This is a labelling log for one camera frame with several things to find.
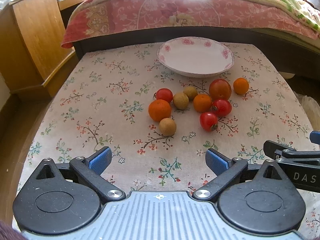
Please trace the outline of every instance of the table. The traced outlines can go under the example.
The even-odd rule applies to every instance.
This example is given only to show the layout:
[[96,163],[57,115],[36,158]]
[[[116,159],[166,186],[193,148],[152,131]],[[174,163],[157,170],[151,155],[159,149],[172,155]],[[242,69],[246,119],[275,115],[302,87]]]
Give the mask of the table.
[[[88,157],[103,146],[111,147],[113,160],[102,176],[126,193],[194,192],[215,177],[205,165],[208,148],[249,163],[264,161],[266,140],[319,150],[308,139],[312,127],[293,91],[262,52],[248,44],[225,43],[234,52],[235,64],[220,78],[232,84],[245,77],[250,89],[242,96],[232,93],[233,110],[219,119],[217,131],[208,133],[200,127],[200,114],[190,103],[183,111],[172,105],[177,131],[172,137],[163,136],[148,116],[154,93],[163,87],[177,93],[189,85],[208,93],[215,78],[193,79],[170,71],[157,60],[160,45],[97,51],[81,59],[44,117],[18,190],[43,158],[63,163]],[[301,231],[313,237],[320,226],[319,218],[315,220],[320,213],[318,194],[301,194],[308,207]]]

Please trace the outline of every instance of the bed frame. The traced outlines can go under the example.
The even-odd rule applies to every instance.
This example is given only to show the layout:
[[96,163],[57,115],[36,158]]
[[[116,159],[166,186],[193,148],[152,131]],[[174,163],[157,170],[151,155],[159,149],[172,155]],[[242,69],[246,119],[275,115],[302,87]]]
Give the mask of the bed frame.
[[253,44],[263,52],[278,71],[320,80],[319,53],[294,42],[250,29],[209,26],[162,27],[92,37],[73,44],[78,58],[81,59],[87,52],[134,44],[164,42],[184,36]]

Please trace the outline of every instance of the cherry tomato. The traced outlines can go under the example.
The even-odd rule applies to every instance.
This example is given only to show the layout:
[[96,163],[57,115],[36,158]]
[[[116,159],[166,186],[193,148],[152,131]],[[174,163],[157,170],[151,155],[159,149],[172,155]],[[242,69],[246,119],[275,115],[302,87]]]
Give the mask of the cherry tomato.
[[205,112],[200,115],[200,124],[207,132],[211,132],[217,128],[218,118],[212,112]]
[[170,103],[172,101],[173,94],[170,89],[160,88],[156,93],[156,99],[162,99]]
[[212,111],[216,116],[226,116],[231,113],[232,106],[228,100],[217,99],[212,103]]
[[212,100],[219,98],[228,100],[231,96],[231,91],[230,84],[223,78],[213,80],[209,87],[209,94]]

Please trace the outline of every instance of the ribbed gray surface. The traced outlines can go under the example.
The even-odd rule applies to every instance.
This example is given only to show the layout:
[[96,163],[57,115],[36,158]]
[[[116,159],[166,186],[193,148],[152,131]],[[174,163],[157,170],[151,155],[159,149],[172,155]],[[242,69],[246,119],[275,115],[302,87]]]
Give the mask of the ribbed gray surface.
[[[187,192],[132,192],[108,203],[90,225],[62,236],[23,233],[29,240],[262,240],[226,224],[212,204],[199,202]],[[298,240],[296,233],[274,240]]]

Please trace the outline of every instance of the metal screw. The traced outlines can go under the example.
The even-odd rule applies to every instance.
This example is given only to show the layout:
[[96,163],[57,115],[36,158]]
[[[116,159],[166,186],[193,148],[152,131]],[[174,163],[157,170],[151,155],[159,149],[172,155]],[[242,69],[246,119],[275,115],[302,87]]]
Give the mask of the metal screw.
[[118,189],[112,189],[107,192],[107,196],[111,198],[120,198],[123,195],[123,192]]
[[211,195],[211,193],[209,190],[200,189],[200,190],[195,191],[195,195],[199,198],[207,198]]

